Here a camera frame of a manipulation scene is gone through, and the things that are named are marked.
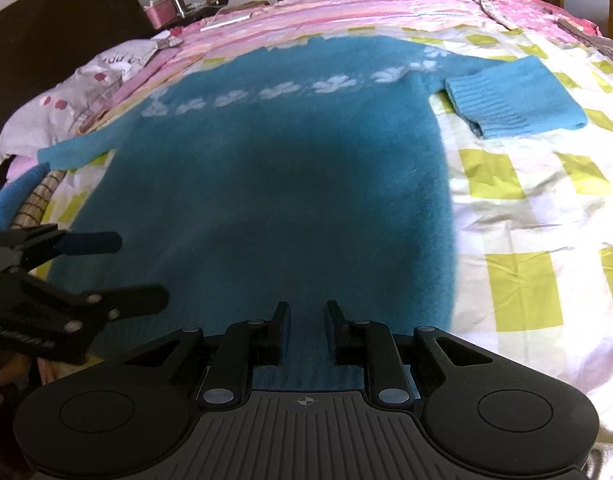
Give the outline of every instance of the bed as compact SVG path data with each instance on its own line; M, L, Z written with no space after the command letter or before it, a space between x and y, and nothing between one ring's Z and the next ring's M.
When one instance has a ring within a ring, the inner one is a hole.
M482 140L446 94L431 97L453 200L450 328L576 386L600 414L599 440L613 443L613 62L556 22L564 18L590 35L598 29L537 0L284 0L228 18L242 21L205 29L226 20L216 16L175 31L184 42L179 53L78 135L103 132L132 113L163 120L170 107L163 96L184 78L259 48L291 50L312 38L387 36L422 44L430 56L445 50L507 62L536 56L555 74L586 112L589 123L582 130ZM187 111L204 105L176 106ZM71 227L115 156L111 150L50 171L20 206L13 226ZM36 271L42 278L50 272L50 266ZM156 318L107 329L91 362L163 335L169 322ZM74 370L42 366L46 380Z

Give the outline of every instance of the ribbed cuff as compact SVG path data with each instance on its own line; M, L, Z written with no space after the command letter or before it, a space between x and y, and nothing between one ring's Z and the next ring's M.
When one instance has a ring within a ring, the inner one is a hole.
M485 139L525 135L528 121L513 110L499 88L493 89L487 72L446 80L447 94L456 113L471 125L476 135Z

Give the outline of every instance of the metal screw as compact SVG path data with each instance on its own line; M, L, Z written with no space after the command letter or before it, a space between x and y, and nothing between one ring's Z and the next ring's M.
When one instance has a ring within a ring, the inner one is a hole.
M409 398L409 394L400 388L386 388L378 394L378 399L387 404L402 404Z
M224 404L234 399L234 393L226 388L212 388L204 392L202 398L211 404Z
M73 332L77 332L78 330L80 330L82 328L82 321L78 321L78 320L72 320L69 321L65 326L64 326L64 331L68 332L69 334L72 334Z

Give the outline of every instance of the pink pillow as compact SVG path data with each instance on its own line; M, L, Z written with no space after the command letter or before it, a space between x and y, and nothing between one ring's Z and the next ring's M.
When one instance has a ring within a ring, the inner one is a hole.
M18 178L21 174L26 173L31 168L37 166L38 160L34 156L18 155L13 158L9 171L6 172L7 182L11 182Z

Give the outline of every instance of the blue sweater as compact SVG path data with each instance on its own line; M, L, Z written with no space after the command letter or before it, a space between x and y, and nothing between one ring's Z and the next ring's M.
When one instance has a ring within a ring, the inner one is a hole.
M328 362L325 302L395 333L448 328L453 223L429 95L503 65L345 38L189 75L40 156L72 167L119 146L73 229L117 231L122 251L58 260L50 279L169 289L165 312L107 327L92 348L103 357L179 328L222 333L288 301L288 362L256 370L254 386L358 387L359 370Z

